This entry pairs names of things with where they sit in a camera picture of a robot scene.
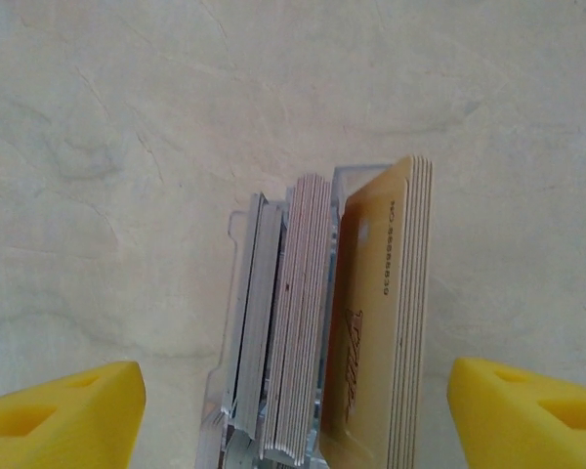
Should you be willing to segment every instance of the marble background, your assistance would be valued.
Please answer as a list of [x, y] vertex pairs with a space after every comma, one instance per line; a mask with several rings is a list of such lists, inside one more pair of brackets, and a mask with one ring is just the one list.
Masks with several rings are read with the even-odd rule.
[[455, 357], [586, 384], [586, 0], [0, 1], [0, 395], [113, 360], [132, 468], [192, 467], [228, 214], [436, 164], [422, 468]]

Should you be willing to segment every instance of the gold card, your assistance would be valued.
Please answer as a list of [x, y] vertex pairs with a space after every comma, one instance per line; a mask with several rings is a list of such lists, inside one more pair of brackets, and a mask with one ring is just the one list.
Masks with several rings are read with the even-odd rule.
[[341, 220], [322, 400], [320, 451], [331, 468], [386, 468], [393, 396], [408, 156], [350, 196]]

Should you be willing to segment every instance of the clear plastic card holder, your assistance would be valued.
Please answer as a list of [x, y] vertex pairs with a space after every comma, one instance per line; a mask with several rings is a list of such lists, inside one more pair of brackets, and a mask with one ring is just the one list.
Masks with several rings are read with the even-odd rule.
[[[327, 339], [330, 330], [330, 315], [332, 311], [332, 292], [334, 290], [336, 254], [338, 249], [339, 220], [343, 216], [347, 198], [371, 181], [374, 177], [387, 169], [388, 164], [365, 165], [365, 166], [341, 166], [334, 170], [332, 180], [331, 217], [332, 237], [329, 259], [329, 270], [327, 283], [324, 285], [324, 325], [322, 343], [319, 358], [319, 377], [317, 382], [316, 402], [314, 421], [309, 433], [307, 458], [304, 468], [324, 469], [327, 464], [321, 457], [318, 448], [318, 432], [321, 416], [322, 383], [325, 375], [325, 359], [327, 356]], [[288, 218], [288, 204], [278, 201], [284, 209], [284, 220]], [[222, 400], [226, 387], [228, 359], [230, 356], [231, 332], [234, 326], [234, 311], [236, 295], [240, 281], [240, 264], [243, 257], [244, 237], [247, 228], [247, 213], [235, 211], [230, 214], [228, 224], [228, 236], [232, 242], [233, 262], [230, 276], [230, 291], [228, 301], [228, 312], [224, 325], [224, 340], [219, 355], [217, 366], [208, 374], [204, 402], [201, 414], [199, 440], [197, 447], [196, 469], [217, 469], [222, 467], [223, 451], [229, 436], [228, 418], [222, 412]], [[258, 461], [253, 464], [255, 468], [275, 468], [272, 461]]]

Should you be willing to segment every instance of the stack of cards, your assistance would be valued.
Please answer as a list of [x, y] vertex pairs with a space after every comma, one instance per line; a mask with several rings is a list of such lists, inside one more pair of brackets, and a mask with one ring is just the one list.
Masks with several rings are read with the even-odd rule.
[[321, 415], [329, 467], [414, 466], [431, 188], [430, 162], [408, 157], [346, 203]]
[[431, 190], [407, 157], [252, 196], [196, 467], [414, 467]]

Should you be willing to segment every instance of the white marble surface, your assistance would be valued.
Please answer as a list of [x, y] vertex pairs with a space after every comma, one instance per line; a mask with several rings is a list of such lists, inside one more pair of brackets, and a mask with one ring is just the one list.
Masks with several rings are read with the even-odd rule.
[[141, 363], [133, 468], [192, 467], [228, 213], [436, 164], [423, 468], [456, 356], [586, 384], [586, 0], [0, 1], [0, 394]]

